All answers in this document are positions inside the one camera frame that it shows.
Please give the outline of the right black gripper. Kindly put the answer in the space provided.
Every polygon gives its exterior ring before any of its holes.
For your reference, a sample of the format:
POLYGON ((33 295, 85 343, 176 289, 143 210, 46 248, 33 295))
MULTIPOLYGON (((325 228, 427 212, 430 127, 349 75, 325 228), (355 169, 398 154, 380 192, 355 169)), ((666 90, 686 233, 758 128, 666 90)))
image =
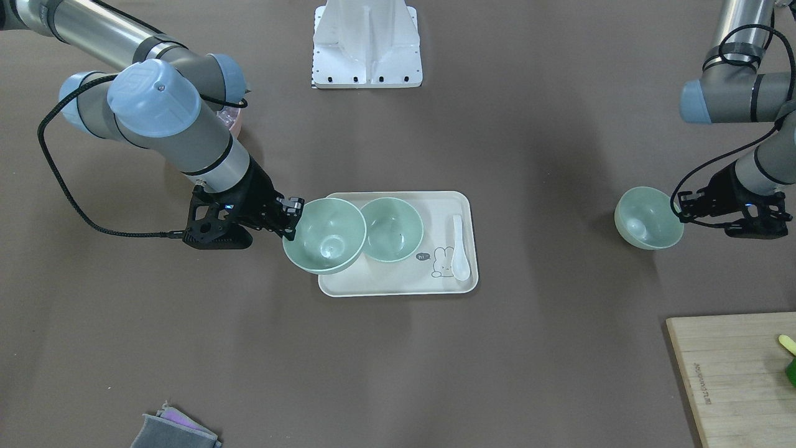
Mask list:
POLYGON ((215 193, 215 202, 232 206, 231 214, 242 226, 272 231, 288 241, 295 240, 299 216, 306 203, 303 198, 286 198, 276 190, 271 178, 253 158, 235 186, 215 193))

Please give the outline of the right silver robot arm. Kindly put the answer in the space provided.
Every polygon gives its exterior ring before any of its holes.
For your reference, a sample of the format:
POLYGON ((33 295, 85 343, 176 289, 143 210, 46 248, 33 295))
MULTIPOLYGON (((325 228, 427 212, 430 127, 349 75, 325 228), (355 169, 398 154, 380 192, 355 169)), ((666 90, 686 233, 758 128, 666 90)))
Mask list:
POLYGON ((115 74, 77 73, 37 128, 52 175, 80 218, 125 238, 179 239, 200 250, 241 250, 251 230, 292 241, 304 201, 286 197, 218 116, 247 106, 241 67, 224 54, 198 55, 179 40, 102 1, 3 1, 2 29, 28 29, 82 49, 115 74), (62 114, 100 139, 156 151, 193 184, 182 230, 131 233, 102 227, 77 204, 52 159, 45 130, 62 114))

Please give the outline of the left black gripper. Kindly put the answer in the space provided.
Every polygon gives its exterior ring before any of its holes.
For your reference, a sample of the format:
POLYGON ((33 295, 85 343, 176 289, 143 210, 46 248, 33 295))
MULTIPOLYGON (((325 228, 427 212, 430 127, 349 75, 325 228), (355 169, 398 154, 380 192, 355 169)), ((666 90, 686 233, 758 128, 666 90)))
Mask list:
POLYGON ((677 203, 677 216, 681 223, 700 223, 699 219, 705 216, 730 215, 750 205, 762 205, 764 196, 745 188, 738 179, 736 164, 729 164, 714 174, 708 185, 699 191, 679 191, 677 203))

